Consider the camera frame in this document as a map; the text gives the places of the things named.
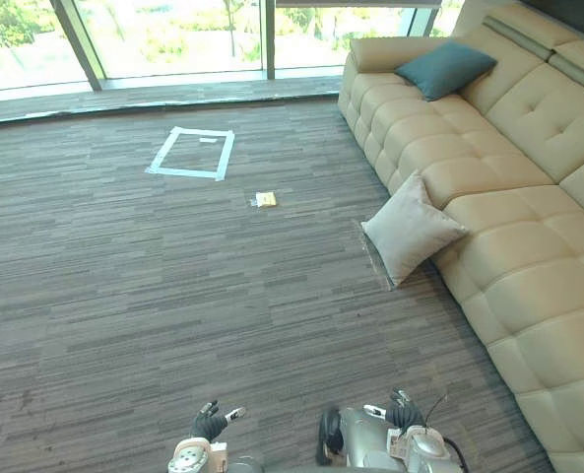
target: pillow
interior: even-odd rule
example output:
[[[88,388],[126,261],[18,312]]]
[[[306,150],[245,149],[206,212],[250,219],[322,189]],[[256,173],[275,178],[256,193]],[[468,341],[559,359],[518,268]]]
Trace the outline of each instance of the pillow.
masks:
[[[395,286],[433,253],[467,232],[429,204],[418,171],[361,227],[379,251]]]
[[[428,101],[456,92],[491,69],[497,61],[464,44],[449,41],[395,69],[417,86]]]

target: beige leather sofa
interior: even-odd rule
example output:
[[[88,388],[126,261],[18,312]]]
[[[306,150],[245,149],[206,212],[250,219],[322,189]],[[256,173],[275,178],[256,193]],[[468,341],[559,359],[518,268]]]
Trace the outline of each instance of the beige leather sofa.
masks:
[[[427,102],[392,71],[444,40],[354,40],[339,107],[390,193],[419,169],[469,229],[434,262],[556,471],[584,472],[584,39],[493,10],[456,40],[497,65]]]

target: window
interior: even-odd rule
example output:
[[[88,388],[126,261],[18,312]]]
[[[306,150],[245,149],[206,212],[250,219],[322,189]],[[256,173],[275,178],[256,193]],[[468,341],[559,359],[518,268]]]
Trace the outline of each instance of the window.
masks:
[[[404,10],[407,9],[277,8],[276,67],[344,64],[351,38],[398,35]]]
[[[0,0],[0,90],[86,80],[48,0]]]
[[[443,0],[430,36],[451,36],[465,0]]]
[[[262,68],[258,0],[76,4],[107,78]]]

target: floor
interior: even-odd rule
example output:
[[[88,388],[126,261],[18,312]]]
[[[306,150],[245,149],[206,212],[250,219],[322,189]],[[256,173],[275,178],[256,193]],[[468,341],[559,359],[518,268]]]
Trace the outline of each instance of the floor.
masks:
[[[224,181],[144,173],[175,125],[235,133]],[[395,385],[472,471],[552,472],[433,266],[389,290],[387,197],[335,99],[0,125],[0,472],[165,471],[211,398],[230,458],[311,465]]]

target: sofa armrest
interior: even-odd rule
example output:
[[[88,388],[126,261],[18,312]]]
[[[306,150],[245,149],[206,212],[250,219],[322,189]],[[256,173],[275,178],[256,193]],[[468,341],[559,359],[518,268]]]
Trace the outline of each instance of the sofa armrest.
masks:
[[[446,37],[364,37],[351,40],[351,57],[358,72],[388,72],[432,51]]]

